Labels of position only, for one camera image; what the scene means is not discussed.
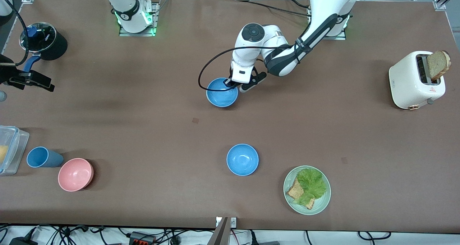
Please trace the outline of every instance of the toaster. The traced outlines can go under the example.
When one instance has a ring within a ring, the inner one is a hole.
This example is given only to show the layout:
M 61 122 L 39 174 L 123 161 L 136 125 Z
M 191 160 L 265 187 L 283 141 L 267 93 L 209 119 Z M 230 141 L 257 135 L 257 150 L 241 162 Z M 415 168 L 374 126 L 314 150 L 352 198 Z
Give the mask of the toaster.
M 429 51 L 409 53 L 389 69 L 391 95 L 402 109 L 419 109 L 442 97 L 446 92 L 444 76 L 432 81 L 428 71 Z

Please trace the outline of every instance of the lettuce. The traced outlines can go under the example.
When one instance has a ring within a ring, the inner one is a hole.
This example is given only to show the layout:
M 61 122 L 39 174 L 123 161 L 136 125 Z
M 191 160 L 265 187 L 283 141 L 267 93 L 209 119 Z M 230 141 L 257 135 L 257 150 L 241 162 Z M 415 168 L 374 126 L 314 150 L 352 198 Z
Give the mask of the lettuce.
M 297 173 L 297 180 L 304 189 L 304 194 L 294 200 L 294 203 L 306 205 L 312 198 L 318 199 L 326 192 L 326 183 L 322 180 L 322 174 L 312 168 L 306 168 Z

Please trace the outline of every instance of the plate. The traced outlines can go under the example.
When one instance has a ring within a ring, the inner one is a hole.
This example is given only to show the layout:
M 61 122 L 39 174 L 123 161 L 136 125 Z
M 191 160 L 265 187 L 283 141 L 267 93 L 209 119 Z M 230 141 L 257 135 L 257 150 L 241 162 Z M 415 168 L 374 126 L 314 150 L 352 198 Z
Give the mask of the plate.
M 313 208 L 311 210 L 307 209 L 303 205 L 295 204 L 294 199 L 288 196 L 288 194 L 286 194 L 289 191 L 289 188 L 291 188 L 292 184 L 294 184 L 294 180 L 297 177 L 297 173 L 299 173 L 301 170 L 306 169 L 306 168 L 316 169 L 319 172 L 321 172 L 322 180 L 326 184 L 326 192 L 319 199 L 315 200 L 315 204 L 313 204 Z M 312 167 L 312 166 L 298 166 L 297 168 L 294 168 L 293 170 L 291 170 L 287 174 L 286 178 L 284 179 L 283 192 L 284 192 L 284 198 L 286 199 L 286 202 L 289 204 L 289 206 L 292 209 L 294 209 L 294 211 L 298 212 L 299 214 L 304 214 L 304 215 L 319 214 L 327 207 L 327 205 L 329 204 L 329 201 L 331 200 L 331 185 L 329 184 L 329 180 L 327 180 L 326 175 L 322 173 L 321 170 L 315 167 Z

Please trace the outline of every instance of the toaster slot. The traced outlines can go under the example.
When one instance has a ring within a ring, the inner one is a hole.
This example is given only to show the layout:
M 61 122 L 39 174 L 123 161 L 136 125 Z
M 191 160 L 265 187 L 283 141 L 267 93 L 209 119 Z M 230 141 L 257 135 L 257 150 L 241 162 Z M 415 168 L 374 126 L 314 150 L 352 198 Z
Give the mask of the toaster slot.
M 417 67 L 419 68 L 420 81 L 425 85 L 439 85 L 441 83 L 441 79 L 438 79 L 436 81 L 432 81 L 430 79 L 430 73 L 428 72 L 427 57 L 427 54 L 419 54 L 416 56 Z

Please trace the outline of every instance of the blue handle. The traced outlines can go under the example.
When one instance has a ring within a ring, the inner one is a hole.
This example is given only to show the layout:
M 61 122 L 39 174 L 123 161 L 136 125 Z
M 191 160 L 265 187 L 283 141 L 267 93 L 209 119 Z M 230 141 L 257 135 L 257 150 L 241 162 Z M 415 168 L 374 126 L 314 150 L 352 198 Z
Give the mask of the blue handle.
M 39 61 L 40 59 L 41 59 L 40 55 L 32 55 L 32 57 L 29 58 L 29 60 L 26 61 L 23 71 L 24 72 L 30 72 L 30 69 L 32 68 L 32 65 L 35 62 Z

